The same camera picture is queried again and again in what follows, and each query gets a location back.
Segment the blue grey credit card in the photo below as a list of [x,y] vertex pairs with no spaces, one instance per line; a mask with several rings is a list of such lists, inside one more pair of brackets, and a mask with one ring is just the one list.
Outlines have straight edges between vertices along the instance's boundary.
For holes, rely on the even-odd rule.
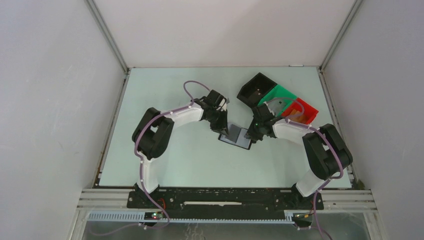
[[229,123],[228,124],[228,135],[225,137],[226,141],[237,145],[241,144],[242,142],[246,142],[247,139],[245,138],[245,134],[247,132],[246,128],[240,127],[236,124]]

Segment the white card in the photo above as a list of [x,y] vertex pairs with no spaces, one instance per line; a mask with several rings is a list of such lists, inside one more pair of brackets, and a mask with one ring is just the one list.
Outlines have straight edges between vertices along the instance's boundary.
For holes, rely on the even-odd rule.
[[282,99],[269,101],[267,104],[270,112],[273,113],[274,116],[279,116],[287,105],[286,102]]

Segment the black card holder wallet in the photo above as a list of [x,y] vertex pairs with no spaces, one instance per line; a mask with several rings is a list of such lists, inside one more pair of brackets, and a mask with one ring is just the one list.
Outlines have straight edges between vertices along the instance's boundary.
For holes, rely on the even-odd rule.
[[220,134],[218,140],[235,147],[250,150],[252,140],[246,137],[248,129],[234,123],[228,123],[227,126],[228,135]]

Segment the black plastic bin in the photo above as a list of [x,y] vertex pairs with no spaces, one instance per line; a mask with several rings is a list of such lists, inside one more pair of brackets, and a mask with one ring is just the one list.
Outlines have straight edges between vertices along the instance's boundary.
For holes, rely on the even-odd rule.
[[241,87],[236,97],[249,108],[254,108],[277,85],[275,81],[259,72]]

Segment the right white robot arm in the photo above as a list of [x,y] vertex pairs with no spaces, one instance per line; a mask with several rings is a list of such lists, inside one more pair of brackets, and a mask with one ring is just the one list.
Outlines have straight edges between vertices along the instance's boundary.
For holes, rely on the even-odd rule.
[[285,139],[304,147],[309,164],[308,172],[292,187],[291,204],[304,209],[311,195],[324,188],[329,181],[341,179],[344,170],[353,162],[353,156],[336,127],[325,124],[314,128],[302,123],[303,111],[287,116],[276,116],[264,102],[252,109],[253,119],[246,138],[261,141],[264,136]]

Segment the green plastic bin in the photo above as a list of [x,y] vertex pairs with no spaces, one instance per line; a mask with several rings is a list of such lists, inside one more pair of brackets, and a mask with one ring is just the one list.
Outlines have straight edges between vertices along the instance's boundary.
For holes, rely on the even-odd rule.
[[278,84],[274,88],[272,88],[267,94],[265,94],[257,105],[259,106],[264,102],[267,102],[268,105],[268,102],[272,102],[275,100],[284,100],[287,107],[287,105],[296,98],[298,97],[295,94],[291,93],[289,90],[285,89],[284,87]]

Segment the orange card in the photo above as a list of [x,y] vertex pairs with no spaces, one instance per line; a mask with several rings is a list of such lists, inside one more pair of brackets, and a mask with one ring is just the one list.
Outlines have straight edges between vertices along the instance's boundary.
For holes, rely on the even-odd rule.
[[304,113],[301,114],[300,111],[292,111],[291,112],[292,115],[289,116],[289,119],[291,121],[297,122],[297,123],[301,123],[301,124],[305,124],[305,122],[307,121],[307,117],[305,116]]

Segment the red plastic bin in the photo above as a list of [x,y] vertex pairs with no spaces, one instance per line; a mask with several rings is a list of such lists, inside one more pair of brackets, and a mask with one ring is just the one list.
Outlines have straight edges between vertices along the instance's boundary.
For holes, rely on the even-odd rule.
[[315,118],[317,117],[319,111],[313,106],[309,105],[307,102],[302,100],[301,98],[296,98],[295,101],[290,101],[287,107],[282,111],[281,116],[287,117],[293,115],[292,111],[299,111],[300,114],[304,114],[307,119],[305,124],[311,124]]

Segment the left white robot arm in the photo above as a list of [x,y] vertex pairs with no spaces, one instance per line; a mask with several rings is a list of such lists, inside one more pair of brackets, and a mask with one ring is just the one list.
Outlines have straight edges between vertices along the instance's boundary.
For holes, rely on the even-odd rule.
[[210,129],[228,136],[227,98],[215,90],[207,96],[193,98],[180,108],[159,111],[154,107],[146,110],[132,134],[134,153],[140,158],[138,187],[143,191],[138,201],[145,208],[153,208],[158,202],[159,166],[157,159],[166,151],[172,132],[183,125],[207,121]]

